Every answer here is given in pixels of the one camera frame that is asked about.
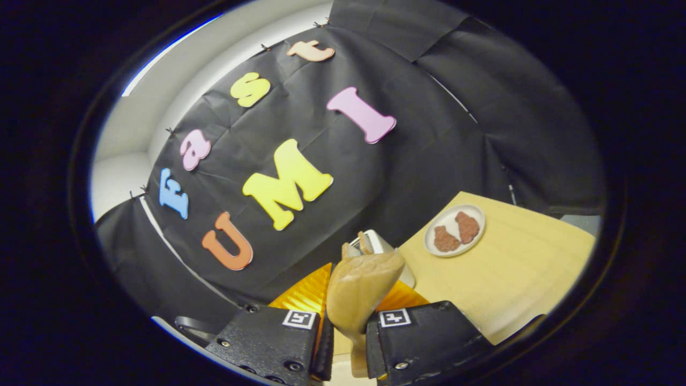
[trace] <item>food on plate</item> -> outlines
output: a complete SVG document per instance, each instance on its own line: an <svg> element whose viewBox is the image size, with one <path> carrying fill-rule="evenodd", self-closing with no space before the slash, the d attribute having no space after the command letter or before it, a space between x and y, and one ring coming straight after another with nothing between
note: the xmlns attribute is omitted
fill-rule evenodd
<svg viewBox="0 0 686 386"><path fill-rule="evenodd" d="M450 252L460 246L460 241L455 236L449 234L444 225L435 227L434 231L436 231L434 245L439 251Z"/></svg>
<svg viewBox="0 0 686 386"><path fill-rule="evenodd" d="M479 223L464 212L458 212L455 221L460 226L460 240L462 244L469 244L479 234Z"/></svg>

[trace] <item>yellow letter m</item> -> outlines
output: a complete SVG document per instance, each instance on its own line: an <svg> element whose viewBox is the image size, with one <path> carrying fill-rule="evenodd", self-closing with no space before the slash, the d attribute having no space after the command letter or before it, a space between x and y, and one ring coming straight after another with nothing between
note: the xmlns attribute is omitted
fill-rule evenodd
<svg viewBox="0 0 686 386"><path fill-rule="evenodd" d="M254 173L243 185L243 194L252 196L274 220L274 229L280 231L293 221L293 212L283 210L279 204L303 210L303 202L296 184L306 201L314 201L333 183L330 174L322 174L298 151L298 142L288 139L274 152L274 163L279 178Z"/></svg>

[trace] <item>black fabric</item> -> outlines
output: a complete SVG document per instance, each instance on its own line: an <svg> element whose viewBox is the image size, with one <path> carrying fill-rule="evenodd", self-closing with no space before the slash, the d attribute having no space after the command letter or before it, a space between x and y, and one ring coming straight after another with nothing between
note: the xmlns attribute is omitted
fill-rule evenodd
<svg viewBox="0 0 686 386"><path fill-rule="evenodd" d="M538 212L599 212L595 142L562 85L526 51L475 19L448 12L442 3L427 3L421 12L417 7L411 0L336 1L331 25L248 59L183 117L148 187L156 196L161 170L169 168L189 196L188 219L158 203L150 207L165 237L200 276L228 296L268 303L338 261L340 245L359 230L375 229L401 245L460 191L511 203L513 184L518 202ZM437 12L442 16L433 25ZM415 25L416 36L424 37L401 38L402 25ZM321 49L334 47L335 56L313 63L286 54L294 43L312 40ZM248 72L268 79L271 89L246 109L230 88ZM326 109L349 86L382 114L396 117L397 126L379 143L365 143L349 118ZM188 172L180 143L198 128L212 150ZM294 221L276 231L242 188L256 172L277 177L274 151L291 138L334 182L314 202L303 201L304 210L293 211ZM242 271L225 268L201 245L222 212L252 245L254 258ZM237 252L223 232L217 238Z"/></svg>
<svg viewBox="0 0 686 386"><path fill-rule="evenodd" d="M423 306L404 308L408 324L389 326L388 317L400 313L378 313L376 336L383 353L385 373L388 377L378 386L436 385L445 380L450 371L464 370L473 360L493 348L486 337L469 321L454 304L445 300ZM405 363L404 368L396 368Z"/></svg>
<svg viewBox="0 0 686 386"><path fill-rule="evenodd" d="M414 62L467 16L439 1L336 0L329 24L357 32Z"/></svg>
<svg viewBox="0 0 686 386"><path fill-rule="evenodd" d="M292 312L262 307L253 313L239 313L205 349L277 383L308 386L320 318L317 313L306 315L309 319L303 320L312 325L303 327L303 320L295 319Z"/></svg>
<svg viewBox="0 0 686 386"><path fill-rule="evenodd" d="M322 381L331 380L331 366L333 365L333 324L329 316L324 312L322 333L319 337L319 346L312 357L310 372Z"/></svg>
<svg viewBox="0 0 686 386"><path fill-rule="evenodd" d="M105 259L124 290L149 315L225 326L238 308L196 279L167 248L139 199L112 208L96 223Z"/></svg>
<svg viewBox="0 0 686 386"><path fill-rule="evenodd" d="M334 47L333 58L311 63L285 52L297 41ZM256 71L272 88L252 108L238 106L231 85ZM397 126L377 144L347 117L326 109L339 91L358 95ZM180 143L201 128L212 150L187 172ZM294 138L304 156L334 182L283 231L249 196L248 177L276 177L273 154ZM165 237L202 277L228 290L268 302L320 266L338 261L340 245L361 229L375 229L400 245L459 191L510 202L508 182L493 146L458 103L423 70L378 43L336 27L314 28L275 45L232 70L185 115L152 171L148 187L159 191L160 173L188 194L189 215L157 203L151 210ZM255 252L243 271L226 269L201 245L223 211ZM218 232L223 245L228 238Z"/></svg>
<svg viewBox="0 0 686 386"><path fill-rule="evenodd" d="M416 64L479 122L517 200L557 214L600 214L602 160L583 112L522 46L470 17Z"/></svg>

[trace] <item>wooden table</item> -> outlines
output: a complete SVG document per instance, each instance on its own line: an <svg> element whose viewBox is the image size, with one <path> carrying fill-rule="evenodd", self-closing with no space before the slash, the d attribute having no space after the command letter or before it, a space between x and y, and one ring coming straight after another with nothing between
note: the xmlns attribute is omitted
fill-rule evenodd
<svg viewBox="0 0 686 386"><path fill-rule="evenodd" d="M476 205L486 216L484 234L473 248L452 258L430 254L423 241L429 222L399 251L414 272L416 291L430 302L453 302L498 344L562 300L595 238L555 218L466 192L444 210L461 204ZM350 348L336 331L334 354Z"/></svg>

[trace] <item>white ceiling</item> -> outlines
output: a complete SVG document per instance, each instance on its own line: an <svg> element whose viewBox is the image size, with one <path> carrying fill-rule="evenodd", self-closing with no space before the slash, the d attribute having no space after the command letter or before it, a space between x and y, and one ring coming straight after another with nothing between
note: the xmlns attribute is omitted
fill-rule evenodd
<svg viewBox="0 0 686 386"><path fill-rule="evenodd" d="M166 138L164 129L175 127L212 84L261 51L260 44L272 45L308 30L314 21L325 23L331 4L258 0L204 26L167 52L131 94L118 101L103 127L95 161L150 152L153 163Z"/></svg>

